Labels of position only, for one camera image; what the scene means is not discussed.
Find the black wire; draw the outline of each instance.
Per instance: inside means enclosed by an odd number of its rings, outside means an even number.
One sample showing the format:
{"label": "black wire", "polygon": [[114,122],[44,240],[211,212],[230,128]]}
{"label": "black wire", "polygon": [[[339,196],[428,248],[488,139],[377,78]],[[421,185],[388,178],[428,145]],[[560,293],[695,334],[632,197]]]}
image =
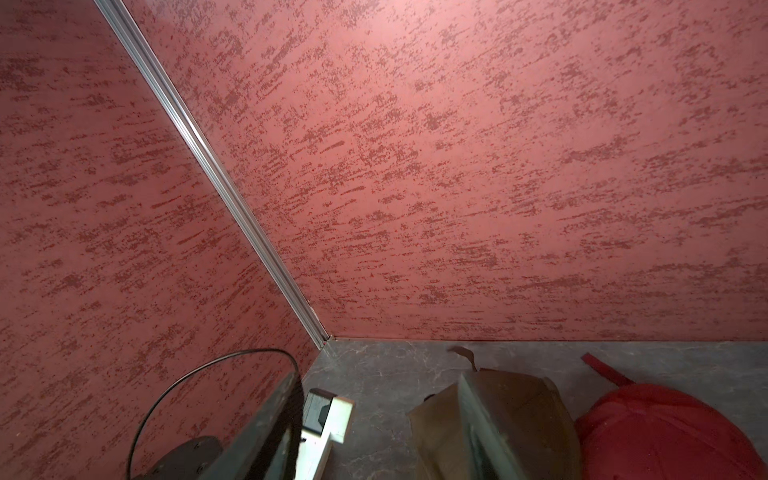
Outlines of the black wire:
{"label": "black wire", "polygon": [[136,444],[139,442],[139,435],[141,435],[141,431],[144,430],[144,426],[147,424],[147,421],[149,420],[149,416],[152,415],[152,412],[154,411],[155,407],[163,401],[166,395],[168,395],[171,390],[175,389],[177,386],[179,386],[180,383],[182,383],[184,380],[190,378],[195,373],[198,373],[201,370],[205,370],[209,366],[215,365],[218,362],[223,362],[224,360],[231,359],[235,356],[241,356],[241,355],[247,355],[249,353],[282,353],[283,355],[287,356],[290,359],[290,362],[293,364],[293,369],[296,370],[296,374],[298,376],[301,375],[299,371],[299,364],[296,363],[296,359],[293,358],[293,356],[282,349],[248,349],[248,350],[240,350],[239,352],[232,352],[228,353],[225,356],[220,356],[219,358],[215,360],[211,360],[210,362],[198,366],[196,369],[192,370],[191,372],[185,373],[181,376],[177,381],[173,382],[166,390],[163,392],[163,395],[160,396],[157,400],[155,400],[154,404],[150,407],[149,412],[144,416],[144,419],[141,420],[141,424],[139,424],[139,429],[136,431],[136,436],[134,437],[133,443],[131,443],[131,450],[128,452],[128,462],[127,465],[125,465],[125,480],[131,480],[131,463],[134,461],[134,453],[136,452]]}

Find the red fabric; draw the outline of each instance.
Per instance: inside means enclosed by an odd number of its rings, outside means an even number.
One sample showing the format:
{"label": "red fabric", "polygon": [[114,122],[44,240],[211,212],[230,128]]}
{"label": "red fabric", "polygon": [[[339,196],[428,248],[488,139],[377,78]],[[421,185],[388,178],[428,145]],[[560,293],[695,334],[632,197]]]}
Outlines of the red fabric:
{"label": "red fabric", "polygon": [[612,366],[602,363],[591,353],[585,353],[581,359],[584,361],[584,363],[592,367],[595,372],[599,373],[616,386],[627,386],[634,383],[632,380],[629,380],[627,377],[621,375]]}
{"label": "red fabric", "polygon": [[768,478],[763,460],[734,424],[663,386],[633,384],[608,393],[576,421],[576,430],[584,480]]}

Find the metal strip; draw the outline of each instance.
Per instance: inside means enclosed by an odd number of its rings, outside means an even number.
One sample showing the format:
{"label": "metal strip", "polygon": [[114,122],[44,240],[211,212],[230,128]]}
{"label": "metal strip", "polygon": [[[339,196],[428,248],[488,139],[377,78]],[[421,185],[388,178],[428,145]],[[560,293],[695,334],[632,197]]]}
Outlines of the metal strip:
{"label": "metal strip", "polygon": [[147,39],[141,34],[141,30],[131,17],[131,13],[125,8],[121,0],[94,0],[94,2],[109,22],[114,33],[117,34],[128,54],[134,59],[141,74],[152,87],[152,91],[157,95],[157,99],[162,103],[184,141],[187,142],[187,146],[192,150],[240,228],[243,229],[243,233],[248,237],[253,249],[259,254],[264,266],[269,270],[275,283],[288,299],[293,311],[296,312],[296,316],[299,317],[304,328],[312,337],[312,341],[317,348],[323,348],[323,343],[329,337],[320,324],[315,311],[304,298],[299,286],[296,285],[296,281],[291,277],[285,264],[275,251],[275,247],[266,237],[264,230],[253,216],[253,212],[219,161],[219,157],[208,144],[203,131],[197,125],[184,100],[181,99],[163,66],[152,52]]}

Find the floor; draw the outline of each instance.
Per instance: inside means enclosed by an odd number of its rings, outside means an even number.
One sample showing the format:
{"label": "floor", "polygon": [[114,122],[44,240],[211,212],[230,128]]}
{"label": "floor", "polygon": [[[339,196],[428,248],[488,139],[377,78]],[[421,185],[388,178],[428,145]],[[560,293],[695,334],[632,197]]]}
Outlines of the floor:
{"label": "floor", "polygon": [[612,384],[589,369],[586,352],[636,382],[679,389],[720,410],[768,458],[768,343],[385,342],[332,340],[304,379],[356,402],[348,440],[334,445],[323,480],[411,478],[415,456],[406,414],[455,382],[475,352],[478,368],[547,376],[576,418]]}

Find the pink wall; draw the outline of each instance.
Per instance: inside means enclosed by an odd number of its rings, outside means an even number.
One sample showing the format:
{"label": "pink wall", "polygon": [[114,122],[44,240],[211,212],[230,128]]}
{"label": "pink wall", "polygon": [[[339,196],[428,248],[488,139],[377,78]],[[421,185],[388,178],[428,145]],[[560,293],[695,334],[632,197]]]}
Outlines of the pink wall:
{"label": "pink wall", "polygon": [[[121,478],[141,416],[233,349],[316,350],[90,0],[0,4],[2,478]],[[286,366],[169,398],[146,465],[231,437]]]}
{"label": "pink wall", "polygon": [[330,333],[768,339],[764,2],[128,4]]}

